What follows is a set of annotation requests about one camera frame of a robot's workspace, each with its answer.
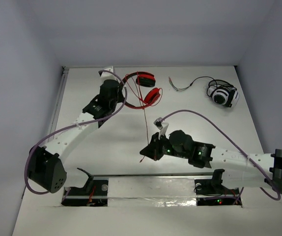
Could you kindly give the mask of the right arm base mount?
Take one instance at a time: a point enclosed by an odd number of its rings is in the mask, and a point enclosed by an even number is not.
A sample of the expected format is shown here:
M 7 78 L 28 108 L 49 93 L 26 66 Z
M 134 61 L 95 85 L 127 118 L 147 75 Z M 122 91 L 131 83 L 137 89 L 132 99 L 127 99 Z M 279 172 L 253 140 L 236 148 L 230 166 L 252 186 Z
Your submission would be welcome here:
M 209 179 L 195 180 L 197 206 L 242 206 L 239 188 L 223 185 L 224 169 L 217 169 Z

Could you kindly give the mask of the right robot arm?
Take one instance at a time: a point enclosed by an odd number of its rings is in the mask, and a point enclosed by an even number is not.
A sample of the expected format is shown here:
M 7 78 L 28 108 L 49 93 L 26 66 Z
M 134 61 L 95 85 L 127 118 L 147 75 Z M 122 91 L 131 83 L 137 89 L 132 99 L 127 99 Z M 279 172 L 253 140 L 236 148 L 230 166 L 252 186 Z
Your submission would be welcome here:
M 223 170 L 222 176 L 211 180 L 211 189 L 222 193 L 227 188 L 261 187 L 277 190 L 282 194 L 282 149 L 274 153 L 249 154 L 220 148 L 213 144 L 194 141 L 182 130 L 176 130 L 167 137 L 155 133 L 140 155 L 154 161 L 164 155 L 188 160 L 194 167 Z

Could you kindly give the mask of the red black headphones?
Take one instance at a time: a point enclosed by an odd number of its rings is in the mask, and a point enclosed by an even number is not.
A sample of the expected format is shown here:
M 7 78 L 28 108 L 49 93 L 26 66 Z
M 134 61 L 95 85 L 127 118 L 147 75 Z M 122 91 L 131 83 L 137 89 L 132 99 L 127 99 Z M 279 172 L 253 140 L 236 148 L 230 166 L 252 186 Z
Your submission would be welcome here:
M 139 104 L 134 105 L 125 102 L 125 106 L 133 110 L 142 110 L 146 127 L 146 141 L 149 144 L 149 130 L 146 109 L 158 105 L 163 96 L 163 89 L 156 87 L 156 79 L 152 73 L 137 71 L 128 73 L 123 78 L 123 84 L 127 85 Z

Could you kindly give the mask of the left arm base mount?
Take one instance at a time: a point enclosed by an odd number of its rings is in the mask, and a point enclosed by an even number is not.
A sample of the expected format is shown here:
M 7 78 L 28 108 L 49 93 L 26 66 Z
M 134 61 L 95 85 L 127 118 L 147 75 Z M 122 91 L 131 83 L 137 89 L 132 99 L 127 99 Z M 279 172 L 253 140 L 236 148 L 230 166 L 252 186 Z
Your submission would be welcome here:
M 82 168 L 79 171 L 87 175 L 83 187 L 65 187 L 61 205 L 64 207 L 107 207 L 109 180 L 94 179 L 94 176 Z

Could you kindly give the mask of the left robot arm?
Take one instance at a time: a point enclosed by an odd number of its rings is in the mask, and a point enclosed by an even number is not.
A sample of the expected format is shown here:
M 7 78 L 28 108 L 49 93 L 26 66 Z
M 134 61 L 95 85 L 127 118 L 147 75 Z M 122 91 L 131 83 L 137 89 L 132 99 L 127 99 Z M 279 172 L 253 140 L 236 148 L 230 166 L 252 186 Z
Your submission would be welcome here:
M 127 96 L 123 79 L 104 80 L 99 93 L 71 125 L 48 134 L 30 149 L 24 170 L 26 188 L 36 195 L 59 191 L 67 180 L 63 166 L 67 157 L 88 135 L 123 109 Z

